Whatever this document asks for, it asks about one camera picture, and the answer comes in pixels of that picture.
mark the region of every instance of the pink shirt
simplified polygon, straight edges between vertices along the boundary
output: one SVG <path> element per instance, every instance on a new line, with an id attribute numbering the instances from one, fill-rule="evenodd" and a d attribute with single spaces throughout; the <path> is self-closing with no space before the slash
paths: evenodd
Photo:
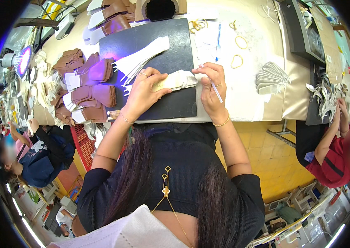
<path id="1" fill-rule="evenodd" d="M 27 135 L 27 132 L 24 132 L 24 134 L 22 136 L 24 136 L 29 141 L 29 143 L 32 144 L 32 142 L 30 141 L 29 136 Z M 21 140 L 18 139 L 15 142 L 15 146 L 17 148 L 17 155 L 18 155 L 19 152 L 22 150 L 22 147 L 24 146 L 24 144 L 22 143 Z M 26 145 L 24 150 L 22 151 L 21 156 L 19 157 L 19 159 L 21 159 L 28 151 L 29 151 L 29 146 Z"/>

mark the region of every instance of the thin bracelet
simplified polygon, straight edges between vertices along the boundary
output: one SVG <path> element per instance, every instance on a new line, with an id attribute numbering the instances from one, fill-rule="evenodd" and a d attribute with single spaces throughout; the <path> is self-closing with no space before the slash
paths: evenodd
<path id="1" fill-rule="evenodd" d="M 131 124 L 131 125 L 132 125 L 132 124 L 135 123 L 135 122 L 129 122 L 129 121 L 128 121 L 128 118 L 125 118 L 125 117 L 124 117 L 123 112 L 120 111 L 120 114 L 121 114 L 121 116 L 123 116 L 124 121 L 127 122 L 128 124 Z"/>
<path id="2" fill-rule="evenodd" d="M 216 125 L 216 124 L 213 123 L 213 122 L 212 122 L 212 124 L 213 124 L 214 126 L 223 126 L 223 125 L 225 125 L 229 120 L 230 120 L 230 114 L 228 114 L 227 120 L 226 120 L 223 124 Z"/>

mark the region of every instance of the long dark hair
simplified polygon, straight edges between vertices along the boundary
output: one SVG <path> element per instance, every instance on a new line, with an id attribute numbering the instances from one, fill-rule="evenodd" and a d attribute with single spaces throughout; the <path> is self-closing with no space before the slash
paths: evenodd
<path id="1" fill-rule="evenodd" d="M 151 144 L 142 132 L 133 129 L 133 144 L 122 156 L 121 176 L 104 225 L 136 210 L 148 199 L 152 186 Z M 210 166 L 198 187 L 197 247 L 245 247 L 254 236 L 247 234 L 250 227 L 240 227 L 240 213 L 244 206 L 237 190 L 229 184 L 226 171 L 220 166 Z"/>

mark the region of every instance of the woman's right hand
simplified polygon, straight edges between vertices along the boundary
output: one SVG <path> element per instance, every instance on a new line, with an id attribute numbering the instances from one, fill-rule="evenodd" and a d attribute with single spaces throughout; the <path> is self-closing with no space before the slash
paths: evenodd
<path id="1" fill-rule="evenodd" d="M 30 124 L 31 131 L 35 133 L 40 127 L 38 120 L 33 118 L 33 119 L 30 119 L 28 122 Z"/>
<path id="2" fill-rule="evenodd" d="M 204 64 L 204 67 L 200 66 L 198 69 L 192 69 L 192 72 L 207 75 L 215 84 L 223 102 L 220 103 L 208 77 L 201 78 L 201 102 L 214 124 L 220 125 L 224 123 L 228 118 L 228 111 L 224 107 L 227 86 L 224 81 L 223 67 L 218 64 L 207 62 Z"/>

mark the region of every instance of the black shirt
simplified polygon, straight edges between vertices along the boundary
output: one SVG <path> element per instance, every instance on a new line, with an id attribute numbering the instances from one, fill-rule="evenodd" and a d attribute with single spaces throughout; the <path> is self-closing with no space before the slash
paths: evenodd
<path id="1" fill-rule="evenodd" d="M 153 142 L 152 143 L 153 188 L 150 197 L 144 204 L 152 210 L 162 199 L 165 167 L 169 171 L 169 200 L 176 212 L 197 216 L 196 195 L 199 182 L 211 165 L 224 170 L 215 151 L 208 145 L 197 141 Z M 87 172 L 81 189 L 77 214 L 87 232 L 103 226 L 110 205 L 116 181 L 121 175 L 122 159 L 120 157 L 113 174 L 101 168 Z M 243 236 L 252 240 L 264 224 L 264 202 L 260 189 L 260 179 L 256 175 L 245 174 L 227 180 L 228 184 L 238 191 L 234 194 L 241 199 L 240 228 Z M 168 201 L 156 210 L 172 211 Z"/>

